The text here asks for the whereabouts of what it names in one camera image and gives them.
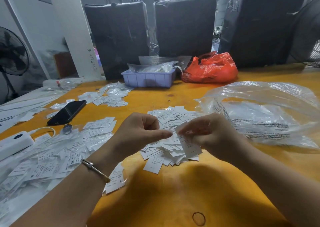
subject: wooden table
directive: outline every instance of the wooden table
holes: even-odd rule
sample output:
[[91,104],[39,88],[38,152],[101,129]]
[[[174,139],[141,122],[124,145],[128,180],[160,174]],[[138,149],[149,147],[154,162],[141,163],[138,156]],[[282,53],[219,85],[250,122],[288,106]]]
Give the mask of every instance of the wooden table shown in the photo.
[[[242,71],[239,72],[238,81],[291,82],[308,87],[319,96],[320,72],[303,69],[301,65],[285,65]],[[82,84],[52,104],[77,98],[104,84]],[[218,86],[221,84],[186,84],[175,81],[170,89],[135,89],[125,97],[128,106],[107,107],[91,103],[74,118],[72,124],[84,125],[104,117],[116,117],[117,130],[132,112],[146,113],[168,106],[184,106],[194,111],[197,105],[194,99],[201,98],[208,90]],[[0,135],[0,139],[45,126],[47,114],[48,111],[43,111],[32,120],[10,128]],[[320,180],[320,151],[266,145],[258,148],[302,174]],[[290,226],[249,177],[206,151],[199,156],[199,162],[162,166],[158,175],[143,171],[144,164],[140,153],[123,161],[126,186],[100,199],[88,221],[88,227],[186,227],[197,226],[195,221],[198,225],[205,222],[204,226],[217,227]]]

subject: white power bank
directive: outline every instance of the white power bank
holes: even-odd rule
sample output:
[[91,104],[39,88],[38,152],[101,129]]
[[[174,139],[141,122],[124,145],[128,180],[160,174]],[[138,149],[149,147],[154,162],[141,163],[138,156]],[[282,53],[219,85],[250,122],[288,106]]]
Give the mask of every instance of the white power bank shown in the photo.
[[22,131],[0,141],[0,160],[3,160],[20,150],[23,150],[30,145],[33,145],[34,140],[26,132]]

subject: smartphone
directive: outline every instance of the smartphone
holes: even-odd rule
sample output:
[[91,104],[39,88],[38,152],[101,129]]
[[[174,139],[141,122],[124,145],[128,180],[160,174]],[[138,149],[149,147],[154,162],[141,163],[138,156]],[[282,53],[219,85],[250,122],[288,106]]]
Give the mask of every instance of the smartphone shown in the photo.
[[86,103],[87,101],[69,102],[47,122],[48,126],[70,123],[71,120],[78,114],[78,112],[80,112],[80,110],[86,105]]

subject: purple plastic tray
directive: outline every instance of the purple plastic tray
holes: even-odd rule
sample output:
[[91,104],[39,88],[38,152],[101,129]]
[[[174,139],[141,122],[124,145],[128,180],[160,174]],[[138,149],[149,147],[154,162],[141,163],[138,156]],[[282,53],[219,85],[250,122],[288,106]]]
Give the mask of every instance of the purple plastic tray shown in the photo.
[[133,73],[126,70],[121,73],[126,86],[129,87],[165,87],[170,88],[176,78],[176,70],[170,73]]

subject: hand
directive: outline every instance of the hand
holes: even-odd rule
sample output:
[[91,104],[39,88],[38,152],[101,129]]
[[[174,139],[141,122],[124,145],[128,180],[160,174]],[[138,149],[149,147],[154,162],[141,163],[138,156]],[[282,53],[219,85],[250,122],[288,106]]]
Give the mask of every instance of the hand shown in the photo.
[[134,112],[123,121],[108,143],[114,147],[114,153],[120,160],[123,160],[147,144],[171,136],[172,132],[159,130],[159,122],[155,116]]
[[245,136],[239,134],[224,116],[212,113],[191,120],[178,134],[205,148],[220,160],[233,163],[239,154],[252,147]]

